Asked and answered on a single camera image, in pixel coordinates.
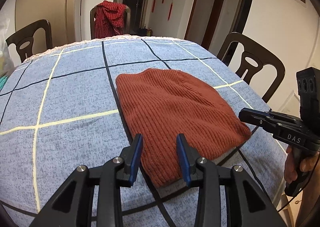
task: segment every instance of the red checkered shirt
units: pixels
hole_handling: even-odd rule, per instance
[[[124,26],[125,5],[121,3],[103,1],[97,5],[94,29],[95,38],[102,39],[122,35]]]

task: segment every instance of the blue gripper pad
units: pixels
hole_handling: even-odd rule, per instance
[[[131,186],[137,179],[137,173],[140,165],[140,158],[143,148],[143,137],[141,134],[137,134],[130,148],[134,148],[134,154],[130,165],[130,177],[129,182]]]
[[[177,136],[177,154],[179,158],[179,164],[182,172],[183,180],[186,182],[187,186],[191,185],[191,176],[190,176],[190,161],[188,159],[186,149],[189,148],[189,145],[183,134],[178,134]]]

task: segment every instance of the knit beanie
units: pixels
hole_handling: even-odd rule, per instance
[[[120,74],[116,86],[130,133],[143,135],[141,163],[155,187],[181,178],[179,133],[210,160],[251,136],[214,88],[185,72],[150,68]]]

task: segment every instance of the plaid pattern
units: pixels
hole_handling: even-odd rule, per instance
[[[67,45],[26,61],[0,92],[0,201],[19,227],[31,223],[78,165],[100,166],[129,144],[132,136],[115,79],[147,68],[182,70],[199,78],[235,114],[244,107],[269,110],[220,60],[189,41],[115,37]],[[252,137],[215,162],[243,166],[277,204],[284,189],[286,145],[260,128],[249,128]],[[124,226],[193,226],[197,192],[182,180],[156,189],[142,168],[132,188],[121,188]],[[221,201],[221,226],[226,226],[224,192]]]
[[[95,37],[103,39],[122,34],[124,26],[125,5],[116,2],[103,1],[98,4],[94,23]]]

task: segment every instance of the blue tablecloth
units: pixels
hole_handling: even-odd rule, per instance
[[[244,107],[270,109],[220,60],[190,41],[113,37],[33,57],[16,68],[0,92],[0,200],[20,227],[31,223],[78,165],[100,166],[129,145],[115,101],[115,79],[147,68],[182,70],[199,78],[214,87],[235,114]],[[285,148],[259,128],[239,151],[230,150],[215,162],[242,165],[252,177],[254,173],[277,204],[284,189]],[[183,187],[180,180],[151,188],[152,193],[139,171],[132,188],[121,188],[122,210],[137,208],[124,213],[124,226],[167,226],[166,213],[176,226],[193,226],[198,189],[181,194]],[[155,203],[158,196],[161,211]],[[222,226],[224,198],[222,192]]]

